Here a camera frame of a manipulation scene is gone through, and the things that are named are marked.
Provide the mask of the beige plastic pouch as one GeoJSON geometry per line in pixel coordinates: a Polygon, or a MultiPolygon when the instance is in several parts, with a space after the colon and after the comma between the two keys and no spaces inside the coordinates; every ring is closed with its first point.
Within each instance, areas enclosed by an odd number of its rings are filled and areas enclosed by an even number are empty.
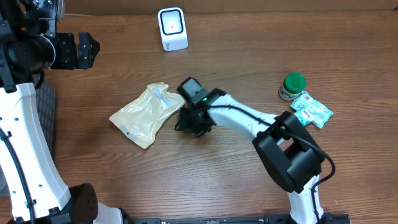
{"type": "Polygon", "coordinates": [[[162,125],[185,104],[181,95],[169,92],[168,88],[163,82],[147,85],[138,98],[111,115],[109,120],[132,142],[148,148],[162,125]]]}

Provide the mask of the green capped bottle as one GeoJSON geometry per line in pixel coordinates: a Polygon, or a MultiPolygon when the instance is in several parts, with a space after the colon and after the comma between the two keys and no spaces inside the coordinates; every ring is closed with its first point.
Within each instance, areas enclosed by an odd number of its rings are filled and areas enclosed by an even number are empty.
{"type": "Polygon", "coordinates": [[[278,89],[279,96],[285,101],[296,99],[307,85],[305,77],[301,73],[288,74],[278,89]]]}

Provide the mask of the teal wet wipes pack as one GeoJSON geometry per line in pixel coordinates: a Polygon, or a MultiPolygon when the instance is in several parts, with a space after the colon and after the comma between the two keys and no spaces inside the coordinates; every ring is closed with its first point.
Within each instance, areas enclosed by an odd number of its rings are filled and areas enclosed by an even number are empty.
{"type": "Polygon", "coordinates": [[[333,116],[333,112],[329,108],[311,97],[309,93],[304,90],[294,99],[290,107],[295,110],[295,112],[301,108],[308,108],[314,116],[312,123],[320,129],[324,127],[325,123],[333,116]]]}

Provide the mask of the teal tissue pack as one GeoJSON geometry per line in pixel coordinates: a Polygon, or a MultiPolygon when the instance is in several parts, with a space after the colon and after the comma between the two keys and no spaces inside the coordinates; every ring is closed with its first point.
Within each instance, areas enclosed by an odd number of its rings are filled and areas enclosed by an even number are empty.
{"type": "Polygon", "coordinates": [[[308,108],[301,108],[297,110],[294,115],[303,126],[310,124],[314,120],[314,116],[308,108]]]}

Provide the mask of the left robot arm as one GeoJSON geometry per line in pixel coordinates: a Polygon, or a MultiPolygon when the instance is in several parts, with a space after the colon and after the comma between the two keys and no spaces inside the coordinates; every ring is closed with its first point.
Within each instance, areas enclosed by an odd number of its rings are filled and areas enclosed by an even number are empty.
{"type": "Polygon", "coordinates": [[[100,44],[87,32],[57,32],[63,1],[1,2],[1,168],[13,223],[128,223],[89,183],[67,186],[55,167],[36,103],[46,70],[86,70],[100,44]]]}

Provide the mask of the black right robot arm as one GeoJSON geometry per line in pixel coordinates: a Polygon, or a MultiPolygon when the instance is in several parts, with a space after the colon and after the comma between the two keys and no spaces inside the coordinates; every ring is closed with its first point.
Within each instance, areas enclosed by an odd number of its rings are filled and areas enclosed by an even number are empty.
{"type": "Polygon", "coordinates": [[[325,156],[293,113],[277,116],[255,110],[223,90],[207,91],[192,77],[177,91],[187,106],[180,109],[175,130],[199,138],[222,126],[246,136],[272,180],[288,193],[290,220],[323,223],[317,185],[325,156]]]}

